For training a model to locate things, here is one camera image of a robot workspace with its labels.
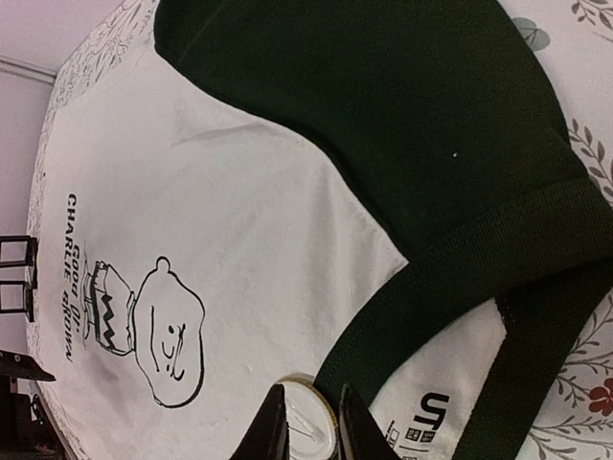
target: cartoon face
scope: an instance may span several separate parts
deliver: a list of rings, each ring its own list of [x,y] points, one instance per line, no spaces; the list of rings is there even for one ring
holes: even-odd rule
[[[168,259],[158,259],[143,282],[132,321],[136,360],[157,403],[190,403],[204,379],[204,306],[170,271]]]

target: black chair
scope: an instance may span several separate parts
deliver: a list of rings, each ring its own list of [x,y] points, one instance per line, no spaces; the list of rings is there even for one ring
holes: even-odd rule
[[[6,247],[9,244],[20,245],[22,255],[17,259],[5,260]],[[0,269],[28,267],[29,279],[3,280],[0,277],[0,314],[26,313],[30,322],[34,322],[34,297],[33,291],[37,288],[36,253],[38,243],[36,238],[29,236],[0,236]],[[2,287],[21,287],[21,305],[4,306],[2,303]]]

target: black object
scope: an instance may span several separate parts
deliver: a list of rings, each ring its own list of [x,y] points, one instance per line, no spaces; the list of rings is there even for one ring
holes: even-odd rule
[[[0,350],[0,377],[14,379],[55,381],[56,378],[45,372],[31,356]]]
[[[339,409],[341,460],[397,460],[357,391],[345,385]],[[289,460],[284,387],[274,385],[230,460]]]
[[[22,258],[17,260],[3,260],[3,244],[23,243],[25,251]],[[34,322],[34,298],[33,291],[37,288],[36,253],[38,243],[36,238],[29,236],[0,236],[0,268],[30,267],[30,280],[2,280],[0,279],[0,314],[26,313],[30,322]],[[2,304],[3,286],[21,286],[22,305],[8,306],[4,308]]]
[[[38,395],[34,395],[31,408],[34,413],[34,420],[30,422],[29,429],[32,445],[38,450],[39,455],[55,454],[57,458],[63,458],[61,454],[64,452],[64,447]]]
[[[56,452],[40,452],[35,450],[0,450],[0,460],[63,460]]]
[[[0,376],[0,452],[26,449],[30,443],[30,397],[11,393],[13,379]]]

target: dark green strap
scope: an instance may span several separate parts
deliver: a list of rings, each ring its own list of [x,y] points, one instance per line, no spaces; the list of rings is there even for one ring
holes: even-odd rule
[[[600,192],[584,179],[523,196],[461,227],[376,293],[337,340],[315,386],[332,407],[346,382],[371,404],[400,365],[475,306],[613,257],[610,217]]]
[[[508,330],[453,460],[513,460],[590,314],[613,262],[567,271],[497,299]]]

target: red flower print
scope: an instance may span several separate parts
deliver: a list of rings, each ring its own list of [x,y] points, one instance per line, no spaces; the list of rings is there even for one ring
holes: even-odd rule
[[[590,412],[602,412],[604,417],[613,413],[613,379],[604,381],[604,386],[597,386],[590,391]]]

